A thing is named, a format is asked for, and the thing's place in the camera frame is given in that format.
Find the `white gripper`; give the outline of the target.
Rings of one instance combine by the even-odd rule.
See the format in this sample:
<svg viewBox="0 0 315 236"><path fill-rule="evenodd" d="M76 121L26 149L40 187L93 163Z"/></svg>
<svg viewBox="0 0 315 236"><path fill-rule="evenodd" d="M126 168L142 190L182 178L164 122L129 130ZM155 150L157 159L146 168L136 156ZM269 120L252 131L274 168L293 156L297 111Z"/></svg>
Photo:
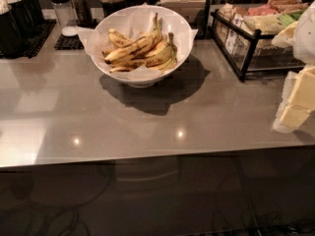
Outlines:
<svg viewBox="0 0 315 236"><path fill-rule="evenodd" d="M291 46L295 59L305 64L315 64L315 1L298 21L281 30L273 38L272 44L280 48ZM314 66L306 66L298 73L288 103L295 106L281 103L273 123L275 131L285 134L298 130L310 116L310 111L315 110Z"/></svg>

